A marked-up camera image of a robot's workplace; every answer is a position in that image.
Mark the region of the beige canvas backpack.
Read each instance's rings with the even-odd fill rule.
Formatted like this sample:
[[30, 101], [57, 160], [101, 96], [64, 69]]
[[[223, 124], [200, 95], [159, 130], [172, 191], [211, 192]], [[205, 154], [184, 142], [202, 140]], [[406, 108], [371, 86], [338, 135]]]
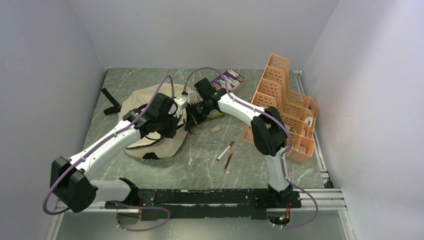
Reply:
[[[143, 111], [148, 102], [158, 93], [165, 94], [171, 98], [187, 97], [187, 92], [183, 92], [183, 85], [164, 83], [162, 86], [153, 85], [146, 88], [134, 90], [130, 96], [119, 103], [106, 88], [102, 88], [102, 93], [111, 102], [112, 106], [105, 109], [105, 115], [117, 114], [119, 120], [123, 120], [130, 114], [137, 115]], [[158, 133], [150, 133], [146, 137], [142, 137], [135, 143], [128, 145], [124, 151], [135, 158], [143, 160], [157, 160], [163, 158], [170, 158], [174, 156], [179, 148], [182, 146], [187, 131], [185, 131], [185, 124], [187, 120], [186, 108], [183, 111], [176, 112], [179, 121], [177, 124], [176, 135], [173, 138], [161, 137]]]

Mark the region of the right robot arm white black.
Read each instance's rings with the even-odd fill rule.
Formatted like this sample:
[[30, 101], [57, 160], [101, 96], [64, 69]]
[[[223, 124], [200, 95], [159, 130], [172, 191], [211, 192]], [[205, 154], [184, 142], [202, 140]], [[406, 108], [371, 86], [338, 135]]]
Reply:
[[268, 167], [269, 194], [265, 206], [284, 207], [293, 187], [284, 168], [288, 133], [278, 110], [273, 106], [255, 106], [224, 88], [217, 90], [207, 78], [195, 83], [194, 88], [197, 91], [195, 95], [201, 97], [201, 101], [187, 105], [184, 129], [189, 132], [199, 126], [213, 110], [229, 114], [247, 124], [254, 146], [264, 155]]

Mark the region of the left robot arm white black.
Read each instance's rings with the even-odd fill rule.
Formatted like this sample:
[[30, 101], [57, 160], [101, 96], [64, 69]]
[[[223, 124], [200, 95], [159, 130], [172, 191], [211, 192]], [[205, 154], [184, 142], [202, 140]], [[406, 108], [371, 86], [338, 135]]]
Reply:
[[139, 203], [139, 189], [134, 183], [124, 177], [95, 180], [95, 175], [125, 148], [150, 133], [173, 138], [187, 104], [184, 96], [171, 98], [157, 93], [147, 104], [130, 110], [93, 145], [69, 159], [60, 156], [52, 162], [51, 192], [74, 213], [97, 202], [115, 201], [126, 208], [134, 207]]

